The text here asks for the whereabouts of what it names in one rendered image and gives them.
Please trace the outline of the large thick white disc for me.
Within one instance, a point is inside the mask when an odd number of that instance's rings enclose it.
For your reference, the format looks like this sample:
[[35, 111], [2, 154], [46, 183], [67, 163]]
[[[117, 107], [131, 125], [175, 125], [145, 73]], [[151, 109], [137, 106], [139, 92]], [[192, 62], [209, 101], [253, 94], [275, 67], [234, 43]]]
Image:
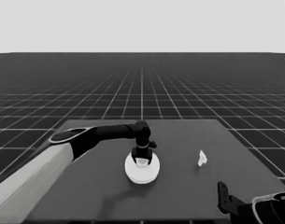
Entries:
[[160, 172], [160, 161], [153, 153], [152, 160], [132, 157], [129, 154], [124, 163], [125, 173], [128, 178], [136, 184], [148, 184], [156, 179]]

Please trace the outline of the small white T-shaped piece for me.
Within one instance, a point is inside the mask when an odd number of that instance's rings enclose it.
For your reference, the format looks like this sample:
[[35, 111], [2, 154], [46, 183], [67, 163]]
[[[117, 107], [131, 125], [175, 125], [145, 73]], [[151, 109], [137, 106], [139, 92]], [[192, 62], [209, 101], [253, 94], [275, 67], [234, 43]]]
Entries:
[[198, 160], [198, 162], [197, 162], [197, 165], [198, 165], [199, 167], [201, 167], [203, 164], [206, 164], [206, 163], [207, 163], [207, 156], [206, 156], [206, 154], [204, 153], [204, 151], [201, 150], [201, 151], [199, 152], [199, 160]]

